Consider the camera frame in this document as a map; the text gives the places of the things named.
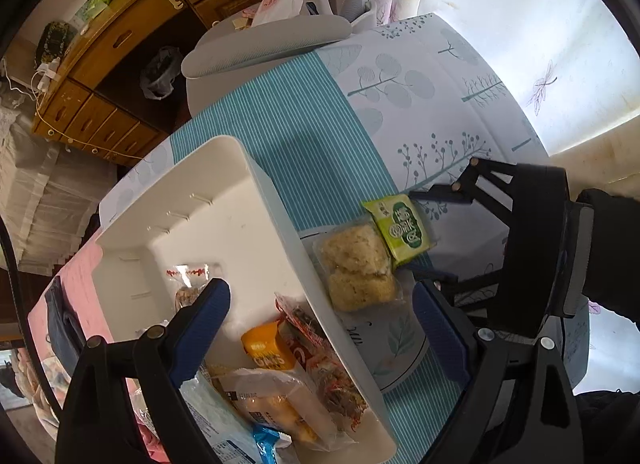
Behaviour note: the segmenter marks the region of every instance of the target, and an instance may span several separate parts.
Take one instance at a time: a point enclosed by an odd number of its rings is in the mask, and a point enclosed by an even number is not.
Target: drawer handle
[[[82,127],[80,127],[80,131],[84,132],[86,130],[86,128],[91,124],[91,122],[93,121],[93,118],[89,118],[87,121],[84,122],[84,125],[82,125]]]
[[[66,107],[60,107],[58,112],[56,112],[56,117],[53,118],[53,121],[60,121],[65,116],[65,112]]]
[[[119,48],[122,44],[124,44],[124,42],[126,42],[127,38],[129,38],[131,35],[133,34],[133,31],[129,30],[129,31],[125,31],[123,34],[121,34],[118,38],[116,38],[116,41],[113,42],[113,49],[117,49]]]
[[[175,9],[182,9],[184,6],[184,3],[179,0],[168,0],[168,1],[174,5]]]

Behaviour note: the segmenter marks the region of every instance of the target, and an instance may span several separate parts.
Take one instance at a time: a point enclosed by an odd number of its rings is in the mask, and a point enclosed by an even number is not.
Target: pink fabric
[[[95,267],[97,267],[102,258],[102,249],[95,243],[100,232],[101,230],[98,229],[89,241],[82,246],[82,249],[60,269],[58,274],[65,290],[66,299],[73,310],[76,311],[86,338],[89,339],[91,336],[100,335],[108,343],[112,343],[113,336],[111,336],[107,321],[104,319],[98,294],[95,291],[94,281],[91,277],[92,272],[94,272]],[[44,299],[44,293],[29,313],[29,326],[40,361],[53,356],[50,344],[47,342],[47,302]],[[132,380],[127,380],[127,387],[129,392],[136,389],[136,385]],[[162,464],[169,463],[169,459],[162,448],[162,443],[156,436],[141,422],[138,422],[138,427],[151,458]]]

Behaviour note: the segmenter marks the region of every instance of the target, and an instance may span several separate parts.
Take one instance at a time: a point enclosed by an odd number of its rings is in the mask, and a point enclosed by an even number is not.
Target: power cord
[[[562,357],[562,363],[564,364],[564,342],[566,340],[566,332],[564,330],[564,318],[560,318],[560,327],[562,328],[562,352],[561,352],[561,357]]]
[[[85,143],[84,141],[80,141],[79,139],[75,139],[74,137],[68,136],[66,135],[63,131],[58,130],[57,128],[55,128],[51,123],[49,123],[45,118],[42,117],[42,114],[40,114],[40,104],[42,103],[42,101],[38,98],[38,95],[36,95],[36,91],[33,88],[33,78],[35,78],[35,76],[37,75],[37,71],[33,74],[33,76],[31,76],[31,93],[34,95],[35,99],[34,101],[36,102],[36,114],[38,115],[38,118],[40,118],[40,120],[42,120],[42,122],[49,127],[49,129],[53,130],[55,133],[60,134],[61,136],[66,137],[67,139],[71,139],[71,141],[69,141],[69,144],[72,143],[80,143],[81,145],[87,146],[87,147],[91,147],[93,149],[98,149],[98,150],[105,150],[104,147],[99,147],[98,145],[92,145],[91,143]],[[110,155],[114,153],[113,149],[110,149],[107,152],[107,155]],[[128,155],[128,154],[122,154],[121,152],[115,152],[117,155],[121,155],[122,157],[126,157],[128,159],[137,159],[138,161],[142,161],[143,157],[139,157],[137,155]]]
[[[9,90],[17,90],[20,94],[29,96],[31,101],[36,101],[36,99],[28,92],[25,92],[22,89],[11,85],[11,78],[9,78],[9,70],[6,68],[6,58],[4,56],[2,57],[2,64],[4,65],[4,75],[6,76],[7,82],[9,82]],[[33,76],[31,77],[31,92],[33,93]]]

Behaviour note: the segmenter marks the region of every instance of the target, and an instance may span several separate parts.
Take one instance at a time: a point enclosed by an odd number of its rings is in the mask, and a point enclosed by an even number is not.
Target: gray chair
[[[329,2],[332,16],[299,16],[237,32],[239,12],[211,28],[182,63],[191,115],[291,56],[348,38],[358,18],[375,23],[367,0]]]

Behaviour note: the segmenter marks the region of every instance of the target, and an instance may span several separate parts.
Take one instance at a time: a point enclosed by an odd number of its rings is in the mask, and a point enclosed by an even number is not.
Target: green snack package
[[[393,257],[394,269],[435,245],[406,195],[390,195],[362,205],[373,215]]]

